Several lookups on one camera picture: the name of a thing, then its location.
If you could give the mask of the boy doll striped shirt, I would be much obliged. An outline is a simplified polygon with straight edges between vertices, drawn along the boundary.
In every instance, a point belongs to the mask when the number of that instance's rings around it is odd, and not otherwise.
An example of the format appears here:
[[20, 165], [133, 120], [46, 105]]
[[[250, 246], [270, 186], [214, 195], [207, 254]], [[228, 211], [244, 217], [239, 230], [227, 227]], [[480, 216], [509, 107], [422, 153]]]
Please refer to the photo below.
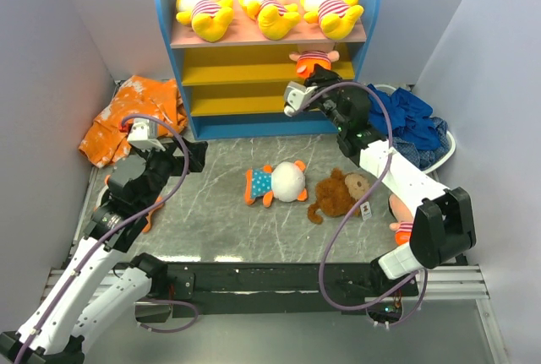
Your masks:
[[319, 65], [331, 70], [332, 63], [340, 59], [340, 53], [332, 43], [304, 43], [290, 52], [289, 59], [295, 62], [295, 73], [301, 79], [307, 79]]

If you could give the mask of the yellow frog plush front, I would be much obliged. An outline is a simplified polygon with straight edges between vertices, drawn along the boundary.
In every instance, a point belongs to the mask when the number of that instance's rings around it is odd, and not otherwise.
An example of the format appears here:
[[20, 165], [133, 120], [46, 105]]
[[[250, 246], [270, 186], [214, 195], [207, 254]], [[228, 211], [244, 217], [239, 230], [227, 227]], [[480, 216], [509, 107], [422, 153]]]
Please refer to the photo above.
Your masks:
[[308, 24], [317, 24], [323, 35], [340, 41], [352, 32], [360, 20], [364, 7], [359, 0], [299, 0], [303, 18]]

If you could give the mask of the yellow frog plush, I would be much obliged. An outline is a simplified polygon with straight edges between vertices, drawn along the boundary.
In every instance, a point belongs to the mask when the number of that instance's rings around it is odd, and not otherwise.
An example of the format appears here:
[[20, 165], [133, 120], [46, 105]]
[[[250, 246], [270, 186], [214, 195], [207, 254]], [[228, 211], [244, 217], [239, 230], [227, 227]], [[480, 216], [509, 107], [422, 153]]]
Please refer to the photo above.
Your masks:
[[308, 24], [317, 24], [323, 35], [340, 41], [352, 32], [360, 20], [364, 7], [359, 0], [299, 0], [303, 18]]
[[233, 0], [176, 0], [176, 21], [201, 39], [219, 41], [234, 18]]
[[286, 0], [238, 0], [246, 15], [255, 21], [269, 40], [284, 38], [301, 20], [296, 3]]

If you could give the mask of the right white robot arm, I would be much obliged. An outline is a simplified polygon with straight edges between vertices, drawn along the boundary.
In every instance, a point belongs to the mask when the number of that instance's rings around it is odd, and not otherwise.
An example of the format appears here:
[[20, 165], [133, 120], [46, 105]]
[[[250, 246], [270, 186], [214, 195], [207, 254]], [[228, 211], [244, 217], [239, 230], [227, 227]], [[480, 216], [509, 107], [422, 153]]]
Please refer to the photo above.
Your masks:
[[396, 149], [388, 95], [317, 66], [304, 84], [289, 83], [283, 98], [290, 117], [321, 111], [339, 131], [341, 152], [399, 201], [394, 215], [406, 224], [409, 238], [372, 262], [369, 278], [376, 293], [389, 295], [406, 275], [438, 267], [475, 246], [470, 195], [432, 179]]

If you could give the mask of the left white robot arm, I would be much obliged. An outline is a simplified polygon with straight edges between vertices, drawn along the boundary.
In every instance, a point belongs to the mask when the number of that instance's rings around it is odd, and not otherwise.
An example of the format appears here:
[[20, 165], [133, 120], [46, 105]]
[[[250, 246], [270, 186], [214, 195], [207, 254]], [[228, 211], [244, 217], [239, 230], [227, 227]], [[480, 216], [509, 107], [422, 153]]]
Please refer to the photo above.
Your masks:
[[98, 285], [125, 257], [150, 215], [168, 199], [170, 177], [184, 179], [205, 167], [206, 142], [173, 142], [137, 150], [105, 181], [76, 251], [43, 303], [16, 331], [1, 334], [1, 354], [12, 363], [81, 363], [96, 336], [139, 299], [170, 289], [167, 263], [142, 253], [103, 294]]

